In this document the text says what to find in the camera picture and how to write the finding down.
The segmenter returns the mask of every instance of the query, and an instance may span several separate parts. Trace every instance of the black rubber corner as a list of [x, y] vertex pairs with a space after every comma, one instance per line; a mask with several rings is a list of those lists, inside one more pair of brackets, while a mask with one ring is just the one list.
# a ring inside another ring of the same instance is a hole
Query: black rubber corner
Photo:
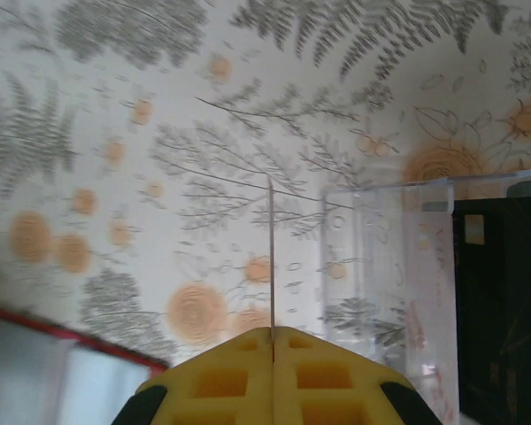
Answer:
[[381, 389], [405, 425], [442, 425], [417, 391], [397, 382], [385, 382]]
[[166, 394], [167, 388], [162, 385], [138, 392], [122, 407], [112, 425], [150, 425]]

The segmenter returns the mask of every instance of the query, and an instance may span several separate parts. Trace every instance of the clear plastic container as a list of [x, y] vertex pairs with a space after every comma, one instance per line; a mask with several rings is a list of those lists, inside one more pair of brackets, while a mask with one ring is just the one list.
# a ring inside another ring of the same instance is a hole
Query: clear plastic container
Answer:
[[406, 375], [443, 423], [459, 423], [454, 203], [525, 196], [531, 171], [329, 190], [326, 339]]

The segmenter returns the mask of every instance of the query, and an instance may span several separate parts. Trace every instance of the transparent plastic box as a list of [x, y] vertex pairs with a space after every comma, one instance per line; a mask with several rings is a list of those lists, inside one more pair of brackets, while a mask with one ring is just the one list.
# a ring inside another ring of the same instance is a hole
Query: transparent plastic box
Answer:
[[531, 196], [531, 171], [329, 190], [322, 232], [326, 339], [406, 375], [459, 422], [455, 200]]

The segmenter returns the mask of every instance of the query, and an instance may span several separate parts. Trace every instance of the red frame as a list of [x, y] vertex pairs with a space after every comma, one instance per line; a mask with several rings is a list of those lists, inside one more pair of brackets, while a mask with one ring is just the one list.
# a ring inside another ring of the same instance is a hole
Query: red frame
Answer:
[[33, 330], [53, 335], [59, 339], [73, 339], [76, 340], [79, 345], [86, 346], [98, 352], [105, 352], [107, 354], [111, 354], [112, 356], [120, 357], [121, 359], [126, 359], [128, 361], [147, 366], [151, 370], [150, 377], [152, 378], [154, 376], [160, 375], [169, 368], [169, 365], [163, 360], [153, 359], [139, 352], [133, 352], [126, 348], [120, 347], [116, 344], [106, 343], [105, 341], [93, 336], [83, 335], [80, 332], [64, 328], [40, 318], [30, 318], [26, 315], [10, 312], [0, 308], [0, 321], [16, 323]]

